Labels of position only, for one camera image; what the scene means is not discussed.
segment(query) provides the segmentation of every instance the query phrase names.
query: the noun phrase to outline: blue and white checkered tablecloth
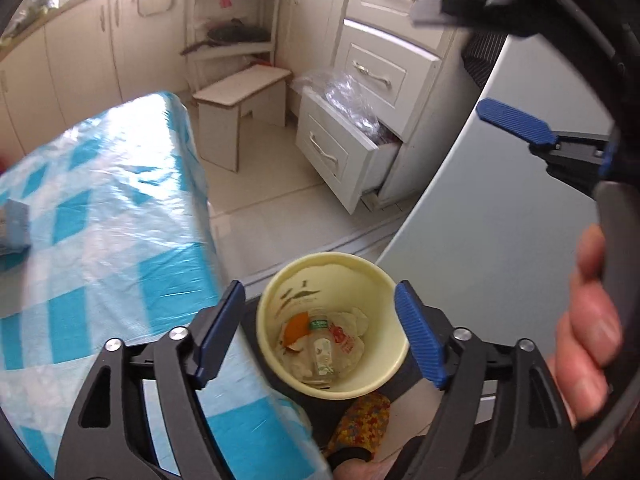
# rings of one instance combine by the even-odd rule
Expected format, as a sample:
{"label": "blue and white checkered tablecloth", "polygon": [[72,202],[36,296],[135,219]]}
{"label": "blue and white checkered tablecloth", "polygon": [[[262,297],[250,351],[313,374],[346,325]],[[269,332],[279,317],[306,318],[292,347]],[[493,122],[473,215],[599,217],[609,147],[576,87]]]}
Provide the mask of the blue and white checkered tablecloth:
{"label": "blue and white checkered tablecloth", "polygon": [[[50,474],[104,342],[157,339],[218,301],[195,153],[180,101],[152,94],[79,123],[0,176],[0,204],[29,205],[32,238],[29,251],[0,256],[0,405]],[[198,396],[238,480],[331,478],[240,331],[218,378]],[[157,397],[147,381],[156,452],[177,472]]]}

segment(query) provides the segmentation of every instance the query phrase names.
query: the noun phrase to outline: white refrigerator door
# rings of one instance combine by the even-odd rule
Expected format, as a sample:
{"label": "white refrigerator door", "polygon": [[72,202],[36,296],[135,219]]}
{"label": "white refrigerator door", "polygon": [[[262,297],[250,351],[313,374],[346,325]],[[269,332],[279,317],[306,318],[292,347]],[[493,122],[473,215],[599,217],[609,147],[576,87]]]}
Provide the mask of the white refrigerator door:
{"label": "white refrigerator door", "polygon": [[[607,134],[591,89],[540,38],[509,38],[481,99],[492,97],[553,130]],[[409,280],[425,304],[486,341],[554,348],[568,279],[594,202],[545,173],[527,144],[471,113],[442,167],[378,265]]]}

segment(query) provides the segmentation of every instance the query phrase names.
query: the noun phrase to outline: fingernail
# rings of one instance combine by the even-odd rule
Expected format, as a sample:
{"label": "fingernail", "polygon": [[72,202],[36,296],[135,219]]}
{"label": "fingernail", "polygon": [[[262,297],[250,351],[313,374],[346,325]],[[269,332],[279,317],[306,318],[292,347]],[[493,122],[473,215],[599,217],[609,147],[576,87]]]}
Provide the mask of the fingernail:
{"label": "fingernail", "polygon": [[597,412],[606,397],[602,385],[590,377],[584,377],[575,383],[572,393],[574,402],[571,405],[577,414],[587,416]]}
{"label": "fingernail", "polygon": [[593,343],[608,342],[617,345],[620,341],[618,324],[609,319],[601,319],[591,329],[590,336]]}

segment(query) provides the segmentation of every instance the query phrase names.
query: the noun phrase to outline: wooden stool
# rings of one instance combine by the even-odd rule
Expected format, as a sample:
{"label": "wooden stool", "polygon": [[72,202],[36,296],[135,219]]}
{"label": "wooden stool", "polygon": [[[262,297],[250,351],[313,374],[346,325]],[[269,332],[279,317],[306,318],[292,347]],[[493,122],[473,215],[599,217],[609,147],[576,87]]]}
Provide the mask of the wooden stool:
{"label": "wooden stool", "polygon": [[249,112],[266,123],[285,125],[284,79],[289,70],[255,65],[196,92],[200,113],[200,156],[238,171],[240,117]]}

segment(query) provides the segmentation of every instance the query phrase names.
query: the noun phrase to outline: yellow trash can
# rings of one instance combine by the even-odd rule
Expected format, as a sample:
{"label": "yellow trash can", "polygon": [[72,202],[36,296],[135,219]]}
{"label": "yellow trash can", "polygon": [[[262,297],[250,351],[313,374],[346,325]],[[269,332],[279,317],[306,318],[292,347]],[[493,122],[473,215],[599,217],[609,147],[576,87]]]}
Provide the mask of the yellow trash can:
{"label": "yellow trash can", "polygon": [[[398,371],[409,349],[394,308],[395,286],[386,272],[352,254],[310,254],[290,263],[270,281],[256,313],[258,345],[268,365],[289,386],[319,399],[352,399],[379,388]],[[322,390],[289,374],[274,353],[283,323],[317,307],[328,312],[356,307],[369,318],[360,362]]]}

